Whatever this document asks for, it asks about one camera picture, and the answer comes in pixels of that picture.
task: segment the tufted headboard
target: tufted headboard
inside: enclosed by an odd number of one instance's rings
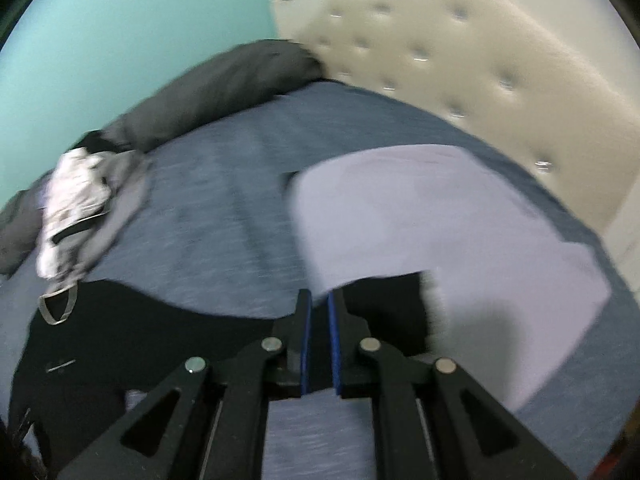
[[[640,112],[577,51],[511,0],[320,1],[274,11],[329,78],[484,139],[605,231],[640,170]]]

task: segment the white patterned cloth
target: white patterned cloth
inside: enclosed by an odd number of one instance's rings
[[[109,199],[111,191],[96,171],[101,161],[101,155],[90,155],[84,148],[71,150],[60,157],[47,188],[36,266],[41,278],[55,280],[61,272],[60,251],[51,239],[99,212]]]

